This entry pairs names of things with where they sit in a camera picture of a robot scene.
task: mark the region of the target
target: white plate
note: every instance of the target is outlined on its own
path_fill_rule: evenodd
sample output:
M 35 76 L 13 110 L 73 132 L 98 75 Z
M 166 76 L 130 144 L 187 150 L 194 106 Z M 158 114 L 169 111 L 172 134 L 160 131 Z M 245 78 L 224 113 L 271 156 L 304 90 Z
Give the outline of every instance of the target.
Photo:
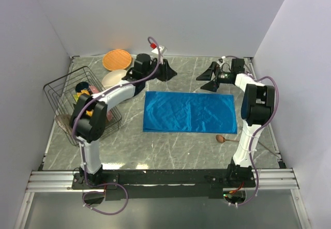
M 102 85 L 105 89 L 116 85 L 126 75 L 126 70 L 114 70 L 102 79 Z

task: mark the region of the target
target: black wire rack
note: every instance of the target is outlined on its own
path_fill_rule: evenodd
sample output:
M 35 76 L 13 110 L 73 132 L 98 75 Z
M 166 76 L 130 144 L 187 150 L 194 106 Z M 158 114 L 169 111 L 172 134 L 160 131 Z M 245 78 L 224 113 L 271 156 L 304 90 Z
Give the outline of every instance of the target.
M 65 132 L 69 142 L 75 146 L 78 145 L 78 142 L 71 136 L 72 131 L 69 126 L 69 119 L 73 113 L 77 99 L 75 87 L 80 82 L 87 82 L 90 87 L 94 86 L 98 91 L 105 90 L 88 66 L 74 70 L 67 75 L 45 84 L 43 87 L 47 99 L 55 113 L 56 123 Z M 111 116 L 108 117 L 111 119 L 106 120 L 106 129 L 104 130 L 102 138 L 118 130 L 121 125 L 122 115 L 119 110 L 113 107 L 110 112 Z

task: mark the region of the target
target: gray marble table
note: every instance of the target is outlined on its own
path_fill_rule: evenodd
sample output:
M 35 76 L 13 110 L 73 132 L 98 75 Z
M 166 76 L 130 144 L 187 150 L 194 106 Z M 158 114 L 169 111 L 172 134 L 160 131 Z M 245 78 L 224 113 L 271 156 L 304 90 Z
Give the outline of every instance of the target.
M 205 82 L 195 78 L 207 69 L 213 57 L 166 57 L 178 75 L 168 82 L 151 80 L 147 90 L 207 92 L 200 90 Z M 100 57 L 75 58 L 70 67 L 75 70 L 89 66 L 99 80 L 109 73 Z M 238 124 L 238 134 L 224 134 L 227 139 L 240 139 L 243 122 L 240 107 L 244 93 L 234 85 L 221 84 L 221 94 L 233 94 Z M 117 106 L 122 114 L 120 129 L 100 141 L 100 159 L 104 169 L 213 169 L 226 168 L 238 143 L 220 144 L 215 134 L 208 133 L 150 133 L 143 132 L 145 92 Z M 269 128 L 264 129 L 260 141 L 275 151 Z M 260 145 L 254 161 L 258 168 L 278 168 L 277 158 Z M 80 165 L 79 149 L 72 146 L 64 132 L 55 125 L 51 135 L 44 170 L 72 170 Z

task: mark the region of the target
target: folded cloth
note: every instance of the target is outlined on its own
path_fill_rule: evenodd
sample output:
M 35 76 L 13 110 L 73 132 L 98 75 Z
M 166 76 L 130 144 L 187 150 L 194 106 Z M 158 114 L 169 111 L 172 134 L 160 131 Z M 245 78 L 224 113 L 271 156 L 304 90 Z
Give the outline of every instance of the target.
M 147 91 L 143 131 L 237 133 L 233 95 Z

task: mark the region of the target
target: orange round lid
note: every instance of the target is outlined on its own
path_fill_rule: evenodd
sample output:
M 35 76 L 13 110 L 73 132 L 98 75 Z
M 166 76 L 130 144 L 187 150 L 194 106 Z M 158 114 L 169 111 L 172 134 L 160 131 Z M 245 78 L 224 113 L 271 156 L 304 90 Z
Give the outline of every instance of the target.
M 124 50 L 114 50 L 107 53 L 102 60 L 103 66 L 107 70 L 123 70 L 130 66 L 132 57 Z

